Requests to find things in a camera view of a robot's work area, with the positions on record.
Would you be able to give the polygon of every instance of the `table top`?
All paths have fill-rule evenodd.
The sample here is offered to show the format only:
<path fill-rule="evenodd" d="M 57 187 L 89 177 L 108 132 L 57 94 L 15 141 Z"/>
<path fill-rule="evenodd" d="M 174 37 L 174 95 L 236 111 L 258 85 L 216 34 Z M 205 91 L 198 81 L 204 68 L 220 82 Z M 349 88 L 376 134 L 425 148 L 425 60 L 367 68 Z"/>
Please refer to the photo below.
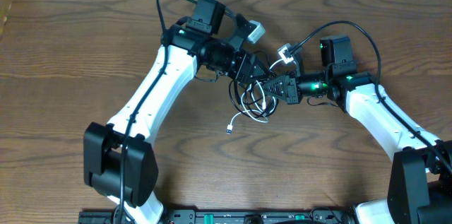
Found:
<path fill-rule="evenodd" d="M 452 129 L 452 0 L 219 0 L 266 34 L 250 50 L 270 60 L 283 44 L 332 20 L 351 20 L 379 46 L 381 84 L 443 140 Z M 193 6 L 162 0 L 167 25 Z M 83 183 L 82 137 L 132 96 L 160 45 L 155 0 L 14 0 L 0 41 L 0 222 L 73 223 L 113 208 Z M 221 35 L 232 29 L 223 22 Z M 305 45 L 307 71 L 323 70 L 319 38 L 348 34 L 360 71 L 376 73 L 367 39 L 348 25 Z M 276 71 L 292 70 L 278 66 Z M 202 76 L 212 76 L 202 70 Z M 166 204 L 216 209 L 350 206 L 385 197 L 391 162 L 341 110 L 281 103 L 268 124 L 236 113 L 228 78 L 190 82 L 155 144 L 155 192 Z"/>

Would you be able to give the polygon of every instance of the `robotic arm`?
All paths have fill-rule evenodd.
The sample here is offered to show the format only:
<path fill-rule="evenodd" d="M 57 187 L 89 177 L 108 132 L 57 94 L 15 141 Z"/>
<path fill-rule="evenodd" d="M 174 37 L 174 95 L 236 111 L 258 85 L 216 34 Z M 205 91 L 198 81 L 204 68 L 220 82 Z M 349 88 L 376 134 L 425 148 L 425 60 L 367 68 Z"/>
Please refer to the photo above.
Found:
<path fill-rule="evenodd" d="M 225 14 L 234 20 L 234 33 L 225 40 L 216 39 L 212 34 L 218 33 Z M 431 147 L 441 152 L 449 168 L 452 145 L 412 121 L 378 85 L 378 78 L 376 82 L 370 73 L 357 72 L 347 36 L 321 39 L 322 62 L 326 67 L 321 72 L 304 72 L 300 56 L 303 43 L 283 46 L 278 53 L 284 62 L 294 62 L 297 69 L 276 76 L 255 54 L 242 48 L 245 40 L 254 44 L 264 32 L 260 23 L 234 15 L 218 1 L 198 0 L 192 17 L 181 18 L 164 31 L 154 66 L 127 104 L 107 125 L 93 122 L 86 129 L 83 139 L 85 183 L 116 203 L 122 197 L 129 220 L 158 223 L 163 205 L 153 193 L 158 175 L 153 153 L 155 137 L 181 89 L 201 66 L 206 66 L 234 82 L 260 81 L 266 96 L 289 105 L 299 104 L 303 97 L 327 95 L 371 132 L 393 161 L 388 198 L 353 207 L 350 214 L 344 215 L 343 222 L 430 223 L 432 216 L 444 214 L 445 206 L 452 207 L 450 191 L 446 191 L 451 188 L 451 175 L 446 167 L 416 138 L 417 134 L 410 132 L 382 105 L 380 96 L 404 122 L 416 128 L 416 133 L 422 134 Z M 165 71 L 159 75 L 165 61 Z M 375 92 L 376 84 L 379 94 Z M 274 111 L 275 105 L 267 108 Z M 124 158 L 114 150 L 120 146 L 126 151 Z M 433 189 L 427 186 L 426 172 L 441 174 Z M 431 190 L 441 195 L 437 196 L 441 200 L 432 199 Z"/>

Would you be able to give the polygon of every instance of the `wooden table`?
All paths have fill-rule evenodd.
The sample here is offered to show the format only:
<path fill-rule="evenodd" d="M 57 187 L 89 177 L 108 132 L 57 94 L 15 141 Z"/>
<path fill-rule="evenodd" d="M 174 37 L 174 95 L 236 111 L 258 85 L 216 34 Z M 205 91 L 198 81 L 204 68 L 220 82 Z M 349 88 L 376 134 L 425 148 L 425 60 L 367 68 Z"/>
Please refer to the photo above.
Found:
<path fill-rule="evenodd" d="M 252 50 L 275 61 L 283 44 L 332 20 L 368 30 L 381 82 L 415 121 L 452 133 L 452 0 L 220 0 L 266 35 Z M 162 0 L 167 24 L 193 6 Z M 222 35 L 231 30 L 225 19 Z M 319 38 L 346 33 L 360 71 L 376 72 L 368 41 L 333 26 L 305 45 L 321 70 Z M 0 42 L 0 222 L 74 223 L 86 208 L 113 208 L 83 183 L 82 136 L 126 103 L 160 45 L 155 0 L 15 0 Z M 293 69 L 279 66 L 277 71 Z M 239 117 L 228 78 L 183 89 L 158 134 L 156 194 L 199 208 L 301 209 L 385 197 L 391 162 L 369 132 L 332 107 L 281 104 L 268 124 Z"/>

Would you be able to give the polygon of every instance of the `wood grain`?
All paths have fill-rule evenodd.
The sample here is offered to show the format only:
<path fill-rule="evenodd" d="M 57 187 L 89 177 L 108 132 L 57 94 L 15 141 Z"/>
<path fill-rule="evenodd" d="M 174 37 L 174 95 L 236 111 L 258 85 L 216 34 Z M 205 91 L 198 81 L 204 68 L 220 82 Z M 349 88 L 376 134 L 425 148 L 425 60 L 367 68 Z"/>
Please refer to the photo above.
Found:
<path fill-rule="evenodd" d="M 330 20 L 368 30 L 383 59 L 382 83 L 416 122 L 452 133 L 452 0 L 221 0 L 267 30 L 251 50 L 275 50 Z M 167 24 L 192 5 L 162 0 Z M 231 31 L 225 21 L 220 35 Z M 131 97 L 155 59 L 155 0 L 15 0 L 0 42 L 0 218 L 73 223 L 84 208 L 112 208 L 83 184 L 82 136 Z M 370 44 L 333 26 L 303 57 L 319 70 L 319 37 L 347 33 L 359 69 L 372 73 Z M 278 71 L 292 68 L 278 67 Z M 202 76 L 209 76 L 205 71 Z M 156 193 L 199 208 L 348 206 L 383 197 L 391 162 L 357 121 L 331 107 L 280 105 L 266 125 L 235 113 L 227 78 L 193 81 L 159 132 Z"/>

